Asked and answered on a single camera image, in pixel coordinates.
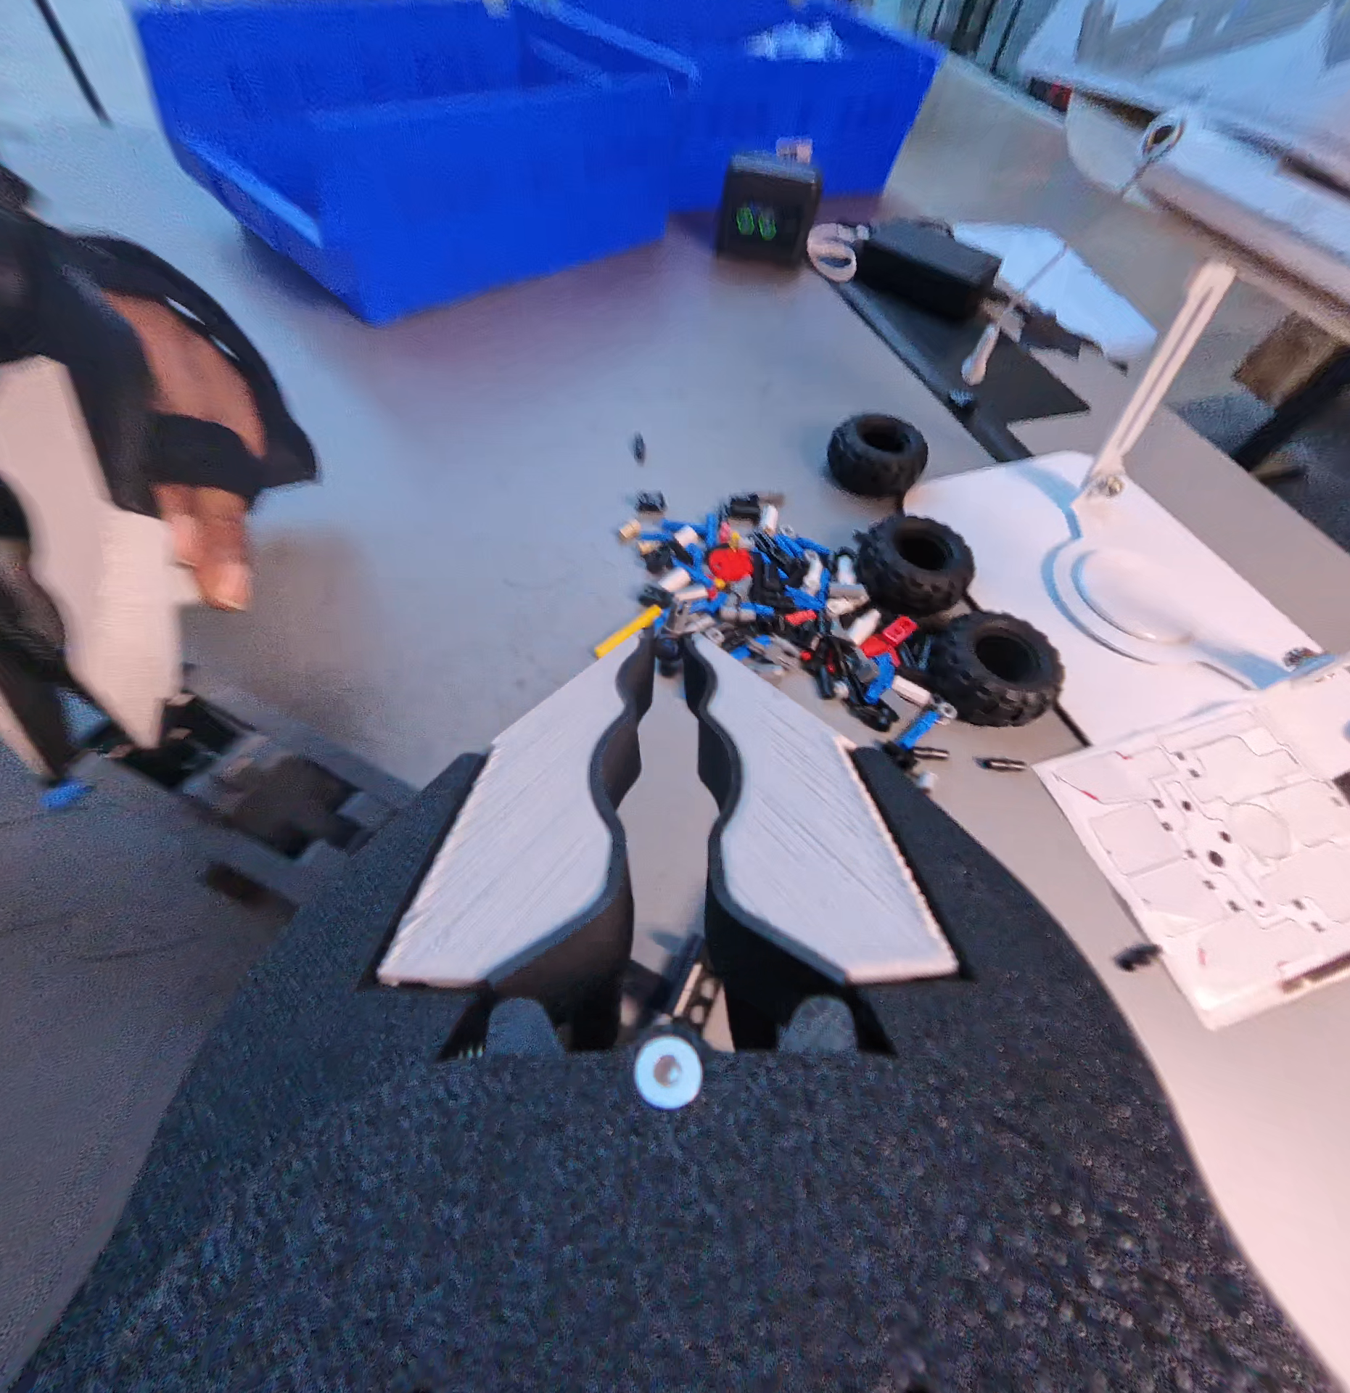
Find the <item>black power adapter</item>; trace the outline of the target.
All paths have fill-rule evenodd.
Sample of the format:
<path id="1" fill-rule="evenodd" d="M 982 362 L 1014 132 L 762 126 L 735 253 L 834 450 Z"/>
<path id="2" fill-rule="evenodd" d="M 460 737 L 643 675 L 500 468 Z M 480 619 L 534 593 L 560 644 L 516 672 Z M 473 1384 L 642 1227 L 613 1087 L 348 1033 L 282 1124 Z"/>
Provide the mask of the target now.
<path id="1" fill-rule="evenodd" d="M 855 251 L 852 283 L 948 323 L 972 318 L 996 286 L 1001 259 L 937 224 L 881 222 Z"/>

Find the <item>person's left hand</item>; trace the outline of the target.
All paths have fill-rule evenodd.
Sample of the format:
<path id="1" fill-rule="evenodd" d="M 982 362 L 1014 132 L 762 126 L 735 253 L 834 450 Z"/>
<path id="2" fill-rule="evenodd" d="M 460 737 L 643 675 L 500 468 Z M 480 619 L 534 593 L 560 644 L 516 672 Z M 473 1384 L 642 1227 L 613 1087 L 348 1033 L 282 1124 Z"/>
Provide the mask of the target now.
<path id="1" fill-rule="evenodd" d="M 264 453 L 255 400 L 240 375 L 203 338 L 162 304 L 105 293 L 105 302 L 139 341 L 157 415 L 195 420 L 226 431 L 253 460 Z M 250 601 L 248 505 L 223 485 L 152 485 L 178 562 L 195 577 L 199 596 L 221 612 Z"/>

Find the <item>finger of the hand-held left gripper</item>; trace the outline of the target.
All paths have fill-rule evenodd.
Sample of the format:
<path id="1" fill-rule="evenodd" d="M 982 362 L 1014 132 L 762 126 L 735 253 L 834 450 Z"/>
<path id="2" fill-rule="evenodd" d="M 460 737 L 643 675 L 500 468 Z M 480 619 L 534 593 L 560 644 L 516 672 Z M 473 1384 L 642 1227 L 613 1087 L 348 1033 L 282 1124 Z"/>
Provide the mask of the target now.
<path id="1" fill-rule="evenodd" d="M 38 781 L 62 781 L 77 757 L 65 697 L 78 694 L 78 684 L 30 558 L 25 516 L 0 479 L 0 742 Z"/>
<path id="2" fill-rule="evenodd" d="M 114 503 L 65 367 L 0 368 L 0 479 L 22 508 L 67 672 L 128 742 L 158 745 L 197 591 L 166 524 Z"/>

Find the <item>clear plastic bag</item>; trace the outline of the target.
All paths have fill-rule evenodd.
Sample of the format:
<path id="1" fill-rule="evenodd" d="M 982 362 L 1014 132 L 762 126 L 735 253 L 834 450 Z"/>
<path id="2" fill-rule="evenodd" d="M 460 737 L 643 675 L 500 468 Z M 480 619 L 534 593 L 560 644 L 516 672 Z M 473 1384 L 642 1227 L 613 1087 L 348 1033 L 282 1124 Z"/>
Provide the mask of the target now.
<path id="1" fill-rule="evenodd" d="M 815 23 L 783 22 L 748 38 L 743 52 L 757 62 L 834 63 L 846 49 L 828 20 Z"/>

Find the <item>pile of small toy parts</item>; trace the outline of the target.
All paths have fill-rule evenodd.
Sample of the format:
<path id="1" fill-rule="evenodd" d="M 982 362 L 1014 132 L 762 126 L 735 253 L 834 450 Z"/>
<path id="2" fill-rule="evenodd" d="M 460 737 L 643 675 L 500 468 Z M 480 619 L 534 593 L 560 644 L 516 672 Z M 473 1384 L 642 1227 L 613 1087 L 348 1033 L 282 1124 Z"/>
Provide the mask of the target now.
<path id="1" fill-rule="evenodd" d="M 658 672 L 679 672 L 685 643 L 703 636 L 754 676 L 799 673 L 926 784 L 923 768 L 947 758 L 929 739 L 956 720 L 927 686 L 927 627 L 961 601 L 931 619 L 884 614 L 857 578 L 862 532 L 850 546 L 825 546 L 785 525 L 780 505 L 780 495 L 741 493 L 701 521 L 634 511 L 618 530 L 646 574 L 637 615 L 664 607 L 642 635 L 653 638 Z"/>

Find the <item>white paper sheet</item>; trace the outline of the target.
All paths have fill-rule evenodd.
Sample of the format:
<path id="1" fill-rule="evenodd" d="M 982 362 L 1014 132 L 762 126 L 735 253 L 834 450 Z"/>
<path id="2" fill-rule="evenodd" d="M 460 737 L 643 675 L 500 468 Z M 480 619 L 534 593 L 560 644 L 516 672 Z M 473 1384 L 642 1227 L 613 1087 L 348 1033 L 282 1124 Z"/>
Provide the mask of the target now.
<path id="1" fill-rule="evenodd" d="M 1037 310 L 1110 363 L 1128 367 L 1152 351 L 1154 326 L 1056 233 L 980 222 L 955 222 L 950 232 L 959 246 L 996 259 L 996 302 Z"/>

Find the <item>black timer device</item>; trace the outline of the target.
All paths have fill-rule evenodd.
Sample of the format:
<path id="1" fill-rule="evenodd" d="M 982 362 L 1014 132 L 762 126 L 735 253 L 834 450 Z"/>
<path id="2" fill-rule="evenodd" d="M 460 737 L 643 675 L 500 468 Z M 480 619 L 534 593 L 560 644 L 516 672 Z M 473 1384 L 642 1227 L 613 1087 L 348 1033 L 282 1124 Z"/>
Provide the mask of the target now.
<path id="1" fill-rule="evenodd" d="M 722 259 L 794 270 L 821 205 L 821 172 L 772 152 L 740 152 L 724 171 L 714 251 Z"/>

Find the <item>grey black toy chassis assembly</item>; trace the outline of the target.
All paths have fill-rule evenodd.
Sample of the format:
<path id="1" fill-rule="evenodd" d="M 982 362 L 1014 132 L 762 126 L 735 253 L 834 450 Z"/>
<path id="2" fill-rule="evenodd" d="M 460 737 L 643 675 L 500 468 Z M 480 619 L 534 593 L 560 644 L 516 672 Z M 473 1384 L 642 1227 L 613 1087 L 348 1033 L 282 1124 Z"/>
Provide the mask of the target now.
<path id="1" fill-rule="evenodd" d="M 136 749 L 109 721 L 75 742 L 77 758 L 99 757 L 195 810 L 215 845 L 213 871 L 231 888 L 261 893 L 303 907 L 388 821 L 409 806 L 407 787 L 266 708 L 255 718 L 240 705 L 213 705 L 210 689 L 184 688 L 166 705 L 162 741 Z M 465 757 L 444 771 L 452 811 L 433 835 L 407 895 L 370 959 L 364 984 L 385 989 L 441 991 L 486 1005 L 537 1002 L 563 1044 L 579 1052 L 606 1050 L 629 1037 L 677 997 L 671 976 L 630 962 L 585 988 L 544 988 L 536 970 L 515 988 L 428 988 L 377 983 L 377 967 L 399 915 L 419 888 L 441 838 L 480 774 L 484 755 Z"/>

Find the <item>black pole stand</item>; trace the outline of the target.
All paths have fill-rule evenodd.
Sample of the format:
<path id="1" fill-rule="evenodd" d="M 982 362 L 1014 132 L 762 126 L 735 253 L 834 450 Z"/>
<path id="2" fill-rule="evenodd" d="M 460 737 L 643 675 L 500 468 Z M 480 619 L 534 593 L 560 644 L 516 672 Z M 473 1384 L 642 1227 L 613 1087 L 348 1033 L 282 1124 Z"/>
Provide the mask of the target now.
<path id="1" fill-rule="evenodd" d="M 33 2 L 33 6 L 36 7 L 38 17 L 40 17 L 43 26 L 49 33 L 53 44 L 56 44 L 56 49 L 61 55 L 61 60 L 62 60 L 64 67 L 67 68 L 78 95 L 83 99 L 83 103 L 89 110 L 91 116 L 104 129 L 110 129 L 112 119 L 110 119 L 104 103 L 101 102 L 96 89 L 93 87 L 91 79 L 89 79 L 88 73 L 85 71 L 85 67 L 80 62 L 80 58 L 73 49 L 72 41 L 69 39 L 64 26 L 61 25 L 61 20 L 56 14 L 53 2 L 36 0 L 36 2 Z"/>

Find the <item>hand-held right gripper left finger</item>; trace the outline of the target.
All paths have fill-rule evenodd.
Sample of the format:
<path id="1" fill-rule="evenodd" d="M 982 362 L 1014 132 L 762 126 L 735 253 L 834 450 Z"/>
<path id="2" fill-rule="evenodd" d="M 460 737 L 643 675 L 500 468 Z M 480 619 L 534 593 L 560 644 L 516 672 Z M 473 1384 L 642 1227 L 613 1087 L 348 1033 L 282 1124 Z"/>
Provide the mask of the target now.
<path id="1" fill-rule="evenodd" d="M 648 636 L 621 641 L 502 731 L 399 915 L 377 983 L 585 988 L 630 952 L 618 818 L 640 774 Z"/>

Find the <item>yellow toy axle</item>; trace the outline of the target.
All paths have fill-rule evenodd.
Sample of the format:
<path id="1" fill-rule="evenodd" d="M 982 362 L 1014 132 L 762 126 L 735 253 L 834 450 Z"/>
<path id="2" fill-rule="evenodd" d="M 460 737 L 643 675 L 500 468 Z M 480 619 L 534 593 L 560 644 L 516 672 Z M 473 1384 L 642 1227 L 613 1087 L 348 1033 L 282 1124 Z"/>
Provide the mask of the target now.
<path id="1" fill-rule="evenodd" d="M 632 638 L 642 636 L 643 633 L 651 630 L 663 619 L 663 615 L 663 606 L 656 604 L 645 607 L 635 619 L 630 619 L 619 630 L 598 641 L 592 651 L 592 657 L 595 660 L 608 657 Z"/>

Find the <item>grey desk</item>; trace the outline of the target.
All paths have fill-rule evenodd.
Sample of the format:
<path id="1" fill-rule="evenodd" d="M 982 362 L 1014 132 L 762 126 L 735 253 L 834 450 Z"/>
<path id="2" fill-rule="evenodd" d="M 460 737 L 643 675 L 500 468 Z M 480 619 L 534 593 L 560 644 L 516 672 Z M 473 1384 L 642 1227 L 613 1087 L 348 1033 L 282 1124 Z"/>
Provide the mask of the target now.
<path id="1" fill-rule="evenodd" d="M 977 444 L 815 277 L 725 269 L 675 227 L 650 248 L 386 330 L 240 237 L 158 131 L 0 126 L 61 222 L 128 235 L 221 299 L 322 463 L 255 527 L 250 614 L 197 614 L 215 678 L 412 787 L 566 683 L 627 612 L 613 532 L 645 476 L 679 509 L 785 492 L 828 540 L 870 514 L 821 476 L 858 410 L 921 424 L 940 473 Z M 1350 978 L 1211 1034 L 1030 774 L 1059 723 L 953 733 L 935 800 L 1094 962 L 1154 1057 L 1242 1248 L 1350 1389 Z M 178 810 L 107 769 L 41 814 L 0 750 L 0 1391 L 78 1288 L 211 1020 L 271 919 L 200 880 Z"/>

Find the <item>metal book stand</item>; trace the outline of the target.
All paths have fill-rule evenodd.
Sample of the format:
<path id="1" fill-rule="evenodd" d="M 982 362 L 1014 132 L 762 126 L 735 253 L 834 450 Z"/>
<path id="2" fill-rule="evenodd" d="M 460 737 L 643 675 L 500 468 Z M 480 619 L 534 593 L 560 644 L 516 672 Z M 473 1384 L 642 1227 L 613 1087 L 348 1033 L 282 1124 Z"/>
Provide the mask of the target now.
<path id="1" fill-rule="evenodd" d="M 1350 198 L 1194 115 L 1139 131 L 1075 97 L 1065 127 L 1072 161 L 1096 184 L 1163 205 L 1221 254 L 1194 272 L 1093 456 L 940 479 L 926 485 L 926 513 L 972 550 L 972 599 L 1025 619 L 1061 654 L 1062 707 L 1085 741 L 1253 705 L 1284 720 L 1314 776 L 1345 776 L 1350 651 L 1293 659 L 1292 623 L 1125 465 L 1239 277 L 1258 272 L 1305 318 L 1337 310 L 1350 323 Z"/>

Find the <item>black toy tyre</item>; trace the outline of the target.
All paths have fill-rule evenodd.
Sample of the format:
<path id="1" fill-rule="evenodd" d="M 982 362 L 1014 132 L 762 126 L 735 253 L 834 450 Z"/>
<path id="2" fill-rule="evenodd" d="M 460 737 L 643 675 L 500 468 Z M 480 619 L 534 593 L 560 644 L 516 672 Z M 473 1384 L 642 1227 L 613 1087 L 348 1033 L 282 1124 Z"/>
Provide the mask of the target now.
<path id="1" fill-rule="evenodd" d="M 942 522 L 894 514 L 858 535 L 855 572 L 884 614 L 931 619 L 964 598 L 976 561 Z"/>
<path id="2" fill-rule="evenodd" d="M 951 619 L 932 638 L 927 686 L 958 720 L 993 729 L 1017 729 L 1057 704 L 1062 659 L 1048 638 L 1022 619 L 974 612 Z"/>
<path id="3" fill-rule="evenodd" d="M 921 432 L 881 413 L 852 416 L 829 436 L 826 466 L 841 490 L 865 500 L 902 500 L 927 468 Z"/>

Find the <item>white sticker sheet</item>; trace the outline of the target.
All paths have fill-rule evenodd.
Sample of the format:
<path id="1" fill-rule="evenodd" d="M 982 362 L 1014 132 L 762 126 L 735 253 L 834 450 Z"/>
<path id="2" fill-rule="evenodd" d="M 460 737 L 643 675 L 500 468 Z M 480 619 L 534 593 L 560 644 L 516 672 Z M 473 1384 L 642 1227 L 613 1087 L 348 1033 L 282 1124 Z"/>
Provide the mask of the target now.
<path id="1" fill-rule="evenodd" d="M 1350 978 L 1350 678 L 1035 766 L 1208 1031 Z"/>

